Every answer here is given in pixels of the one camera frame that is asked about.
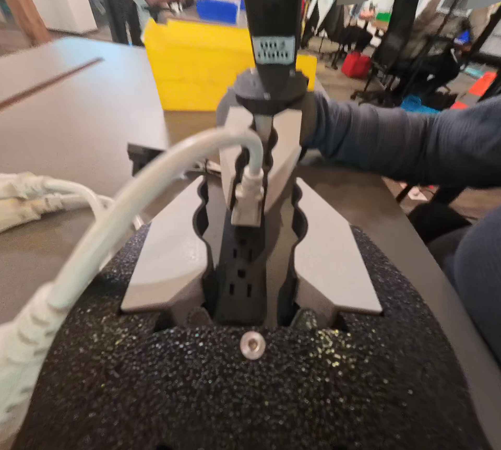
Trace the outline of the person's right forearm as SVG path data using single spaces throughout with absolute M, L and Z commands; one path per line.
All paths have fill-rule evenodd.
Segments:
M 500 96 L 435 115 L 315 101 L 305 147 L 332 163 L 413 185 L 500 187 Z

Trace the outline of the black office chair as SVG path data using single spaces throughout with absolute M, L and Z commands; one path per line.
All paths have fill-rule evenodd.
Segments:
M 403 68 L 403 53 L 410 39 L 420 0 L 394 0 L 392 14 L 380 45 L 371 57 L 371 67 L 363 90 L 350 96 L 358 104 L 395 107 L 400 104 L 414 81 L 422 54 L 407 60 Z

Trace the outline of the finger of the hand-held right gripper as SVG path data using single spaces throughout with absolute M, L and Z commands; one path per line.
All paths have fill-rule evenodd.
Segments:
M 260 138 L 264 146 L 263 214 L 267 215 L 287 185 L 301 153 L 303 113 L 285 109 L 273 116 L 260 115 Z
M 257 134 L 251 129 L 252 123 L 253 115 L 247 109 L 230 107 L 225 125 L 217 129 L 222 189 L 231 211 L 257 210 Z M 249 160 L 237 183 L 236 161 L 243 147 Z

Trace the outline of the black power strip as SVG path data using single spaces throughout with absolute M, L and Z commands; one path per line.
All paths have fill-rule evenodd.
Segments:
M 266 264 L 279 235 L 279 221 L 263 216 L 259 227 L 241 227 L 224 218 L 216 265 L 212 319 L 217 325 L 254 327 L 267 316 Z

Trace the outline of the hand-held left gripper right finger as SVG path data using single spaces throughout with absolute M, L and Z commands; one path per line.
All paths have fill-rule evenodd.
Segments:
M 291 194 L 291 247 L 278 294 L 278 324 L 291 326 L 299 309 L 329 328 L 340 313 L 382 315 L 382 305 L 348 221 L 302 178 Z

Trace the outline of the person's clothed body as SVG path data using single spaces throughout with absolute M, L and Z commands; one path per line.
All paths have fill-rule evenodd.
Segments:
M 448 234 L 443 268 L 500 363 L 500 208 Z

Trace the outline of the blue plastic bin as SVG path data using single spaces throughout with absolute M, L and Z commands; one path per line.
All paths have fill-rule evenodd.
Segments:
M 196 12 L 202 21 L 234 26 L 241 11 L 241 0 L 197 0 Z

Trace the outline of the red bag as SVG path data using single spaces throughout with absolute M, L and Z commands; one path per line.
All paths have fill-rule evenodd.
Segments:
M 364 79 L 367 77 L 371 68 L 371 57 L 359 51 L 353 51 L 347 54 L 343 61 L 341 72 L 352 79 Z

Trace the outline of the black desk clamp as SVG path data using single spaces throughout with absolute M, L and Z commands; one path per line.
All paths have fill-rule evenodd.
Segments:
M 151 161 L 163 154 L 165 149 L 157 149 L 139 144 L 127 144 L 127 155 L 131 162 L 131 175 L 135 177 Z

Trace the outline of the yellow plastic bin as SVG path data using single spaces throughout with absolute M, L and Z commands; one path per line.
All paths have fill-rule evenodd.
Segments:
M 248 29 L 149 19 L 143 43 L 162 108 L 215 111 L 237 76 L 255 66 Z

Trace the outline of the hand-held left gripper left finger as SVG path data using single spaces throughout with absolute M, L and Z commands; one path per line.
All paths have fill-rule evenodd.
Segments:
M 151 221 L 121 303 L 126 314 L 161 312 L 168 325 L 183 325 L 205 301 L 203 280 L 212 256 L 203 235 L 208 228 L 205 177 L 195 179 Z

